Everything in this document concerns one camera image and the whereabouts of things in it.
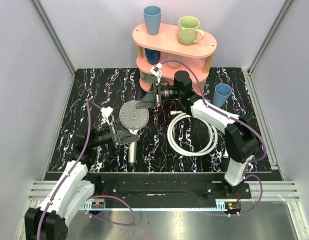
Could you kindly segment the grey shower head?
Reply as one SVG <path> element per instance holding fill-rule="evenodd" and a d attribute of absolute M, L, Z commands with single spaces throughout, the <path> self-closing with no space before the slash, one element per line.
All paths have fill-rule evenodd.
<path fill-rule="evenodd" d="M 149 121 L 147 108 L 137 108 L 139 101 L 131 100 L 126 102 L 119 111 L 119 120 L 130 133 L 138 137 L 140 129 L 146 126 Z M 137 141 L 129 144 L 128 164 L 134 166 L 137 160 Z"/>

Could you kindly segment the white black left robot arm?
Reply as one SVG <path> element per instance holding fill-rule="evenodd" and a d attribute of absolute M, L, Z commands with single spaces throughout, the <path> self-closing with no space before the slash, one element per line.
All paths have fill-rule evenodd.
<path fill-rule="evenodd" d="M 106 144 L 122 146 L 138 141 L 138 135 L 111 122 L 97 131 L 88 128 L 85 135 L 74 136 L 72 159 L 67 162 L 60 179 L 36 208 L 30 207 L 24 215 L 25 238 L 27 240 L 64 240 L 69 225 L 91 198 L 102 194 L 100 175 L 90 173 L 97 153 L 95 148 Z"/>

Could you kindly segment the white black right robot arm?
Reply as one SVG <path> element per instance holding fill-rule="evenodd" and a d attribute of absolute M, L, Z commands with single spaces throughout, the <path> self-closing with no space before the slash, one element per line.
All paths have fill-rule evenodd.
<path fill-rule="evenodd" d="M 164 101 L 178 101 L 181 110 L 167 128 L 167 140 L 170 146 L 183 156 L 198 157 L 209 154 L 218 142 L 218 132 L 222 132 L 230 160 L 221 192 L 226 198 L 235 197 L 240 191 L 239 185 L 245 180 L 248 165 L 264 144 L 258 132 L 249 125 L 251 118 L 222 110 L 198 95 L 193 90 L 192 80 L 187 71 L 177 71 L 174 74 L 173 85 L 163 85 L 161 73 L 156 67 L 151 70 L 150 89 L 137 104 L 137 108 L 157 108 Z M 198 152 L 186 151 L 175 141 L 173 128 L 184 118 L 198 119 L 206 124 L 209 130 L 210 142 Z"/>

